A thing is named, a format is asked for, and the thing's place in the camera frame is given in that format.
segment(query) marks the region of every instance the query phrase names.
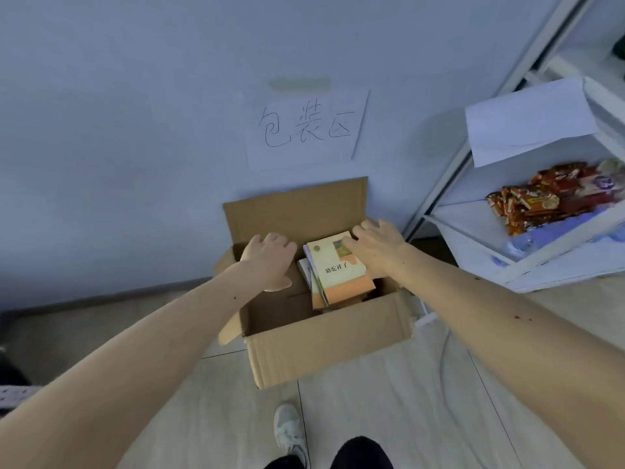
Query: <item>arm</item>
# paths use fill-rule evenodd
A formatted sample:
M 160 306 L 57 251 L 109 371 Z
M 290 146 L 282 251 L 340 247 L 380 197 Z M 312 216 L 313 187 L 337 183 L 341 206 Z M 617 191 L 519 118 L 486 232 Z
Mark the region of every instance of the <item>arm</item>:
M 625 353 L 527 298 L 404 242 L 365 220 L 347 246 L 431 306 L 589 469 L 625 458 Z
M 197 365 L 206 347 L 262 290 L 291 285 L 297 245 L 256 236 L 241 262 L 117 335 L 0 421 L 0 461 L 13 468 L 114 468 Z

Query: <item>floor grout line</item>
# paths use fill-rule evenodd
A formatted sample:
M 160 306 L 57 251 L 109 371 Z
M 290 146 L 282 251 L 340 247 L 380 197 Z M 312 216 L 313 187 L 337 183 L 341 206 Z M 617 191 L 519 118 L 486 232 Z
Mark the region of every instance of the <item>floor grout line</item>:
M 308 435 L 306 434 L 306 421 L 304 420 L 304 402 L 302 402 L 302 392 L 299 389 L 299 378 L 298 378 L 298 395 L 299 395 L 299 407 L 302 410 L 302 426 L 304 427 L 304 439 L 306 439 L 306 452 L 308 454 L 308 462 L 310 463 L 310 468 L 313 467 L 313 462 L 311 461 L 311 452 L 308 450 Z
M 510 435 L 507 432 L 506 426 L 504 425 L 503 420 L 499 416 L 499 412 L 497 411 L 497 407 L 495 406 L 495 403 L 493 402 L 493 399 L 491 398 L 491 394 L 488 392 L 488 388 L 486 387 L 486 384 L 484 383 L 484 379 L 482 378 L 482 375 L 479 372 L 478 366 L 475 364 L 475 361 L 473 360 L 473 354 L 471 354 L 471 351 L 468 351 L 468 353 L 469 353 L 469 357 L 471 358 L 471 362 L 473 362 L 473 367 L 475 368 L 475 371 L 478 373 L 479 380 L 482 382 L 482 386 L 484 387 L 484 390 L 486 390 L 486 394 L 488 395 L 488 399 L 491 401 L 491 405 L 493 406 L 493 409 L 495 410 L 495 414 L 497 415 L 497 418 L 499 418 L 499 422 L 501 423 L 501 427 L 504 428 L 504 433 L 506 434 L 506 438 L 508 438 L 508 441 L 510 441 L 510 446 L 512 446 L 512 451 L 514 451 L 514 455 L 516 456 L 516 459 L 519 461 L 519 465 L 521 466 L 521 469 L 524 469 L 523 468 L 523 463 L 521 462 L 521 458 L 519 457 L 519 453 L 516 452 L 516 448 L 514 447 L 514 443 L 510 439 Z
M 224 354 L 208 355 L 207 357 L 200 357 L 200 360 L 210 359 L 212 357 L 221 357 L 222 355 L 236 354 L 237 352 L 245 352 L 246 350 L 247 349 L 241 349 L 241 350 L 238 350 L 238 351 L 226 352 Z

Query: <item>forearm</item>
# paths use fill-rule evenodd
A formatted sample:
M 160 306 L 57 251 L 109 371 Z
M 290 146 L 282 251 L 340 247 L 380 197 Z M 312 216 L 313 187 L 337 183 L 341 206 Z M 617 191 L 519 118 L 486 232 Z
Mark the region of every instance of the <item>forearm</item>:
M 624 353 L 527 298 L 405 244 L 391 276 L 589 468 L 621 464 Z
M 236 264 L 108 341 L 0 422 L 0 459 L 115 467 L 230 317 L 262 291 L 256 276 Z

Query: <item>black pants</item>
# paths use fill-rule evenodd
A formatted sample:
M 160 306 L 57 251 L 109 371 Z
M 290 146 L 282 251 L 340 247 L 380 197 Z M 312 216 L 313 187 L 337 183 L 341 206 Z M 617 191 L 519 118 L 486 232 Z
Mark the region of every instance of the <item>black pants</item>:
M 303 469 L 297 456 L 289 455 L 276 459 L 265 469 Z M 334 457 L 330 469 L 393 469 L 393 465 L 380 445 L 358 436 L 343 444 Z

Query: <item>power strip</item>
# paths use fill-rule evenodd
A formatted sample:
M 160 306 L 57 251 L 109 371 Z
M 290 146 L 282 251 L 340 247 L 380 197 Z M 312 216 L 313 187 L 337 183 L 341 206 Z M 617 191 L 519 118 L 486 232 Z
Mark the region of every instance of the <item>power strip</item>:
M 27 398 L 32 397 L 42 387 L 37 385 L 0 385 L 0 409 L 12 410 Z

